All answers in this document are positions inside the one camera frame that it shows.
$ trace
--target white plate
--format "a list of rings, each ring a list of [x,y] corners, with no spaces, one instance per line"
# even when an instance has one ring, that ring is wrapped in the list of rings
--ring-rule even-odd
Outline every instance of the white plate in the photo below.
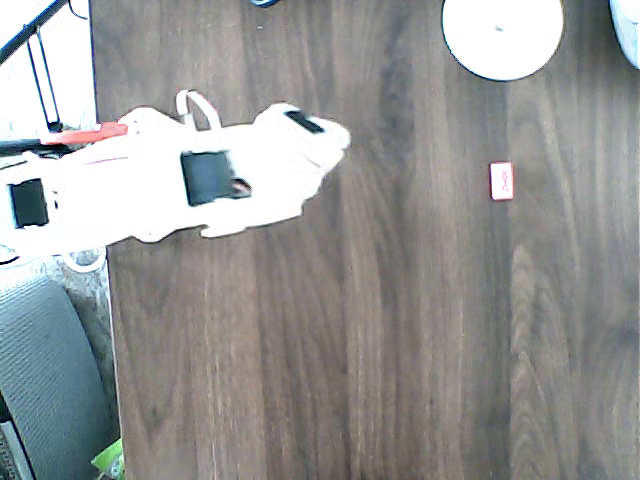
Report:
[[[564,28],[560,0],[447,0],[442,29],[449,50],[469,71],[516,80],[553,56]]]

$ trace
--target wood grain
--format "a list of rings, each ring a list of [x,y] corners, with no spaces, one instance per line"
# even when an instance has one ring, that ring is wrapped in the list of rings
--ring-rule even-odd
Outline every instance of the wood grain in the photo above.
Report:
[[[93,3],[101,120],[193,87],[353,137],[300,219],[110,248],[127,478],[638,478],[640,75],[606,2],[512,83],[440,10]]]

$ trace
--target small red object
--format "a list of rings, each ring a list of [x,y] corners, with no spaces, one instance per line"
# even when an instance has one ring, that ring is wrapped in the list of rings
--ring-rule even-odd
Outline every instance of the small red object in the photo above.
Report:
[[[513,200],[513,165],[511,162],[495,162],[489,165],[491,198],[496,202]]]

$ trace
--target white robotic arm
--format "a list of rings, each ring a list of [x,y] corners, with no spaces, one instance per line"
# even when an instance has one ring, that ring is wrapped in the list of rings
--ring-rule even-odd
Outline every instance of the white robotic arm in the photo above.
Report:
[[[211,126],[197,131],[187,97]],[[120,123],[128,134],[59,160],[25,154],[0,170],[0,245],[17,256],[64,254],[133,236],[155,242],[204,226],[204,237],[302,213],[340,161],[349,133],[275,104],[252,124],[222,128],[196,92],[180,92],[177,122],[148,107]]]

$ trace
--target white object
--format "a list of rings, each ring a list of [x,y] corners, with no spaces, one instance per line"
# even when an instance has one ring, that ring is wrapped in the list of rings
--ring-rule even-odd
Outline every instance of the white object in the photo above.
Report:
[[[107,261],[107,249],[106,247],[101,247],[98,249],[97,258],[88,265],[80,265],[75,259],[71,256],[70,253],[62,254],[62,261],[64,264],[73,270],[76,273],[90,273],[95,272],[96,270],[100,270],[102,266]]]
[[[141,107],[120,120],[129,127],[125,136],[59,160],[24,154],[25,163],[0,170],[0,245],[19,256],[56,255],[130,236],[157,242],[194,226],[204,226],[204,237],[218,237],[287,220],[301,215],[350,143],[349,132],[335,122],[303,117],[305,127],[294,121],[287,113],[299,109],[285,103],[272,105],[252,124],[220,128],[202,96],[182,92],[178,110],[190,125],[187,97],[202,108],[212,130],[196,131]],[[185,152],[224,153],[234,178],[250,186],[250,196],[190,205]],[[9,186],[31,179],[42,182],[48,223],[17,228]]]
[[[465,68],[491,80],[516,80],[551,59],[564,16],[560,0],[446,0],[442,28]]]
[[[491,198],[500,202],[513,200],[513,165],[510,162],[496,162],[489,165],[491,178]]]
[[[610,0],[610,5],[622,52],[640,69],[640,0]]]

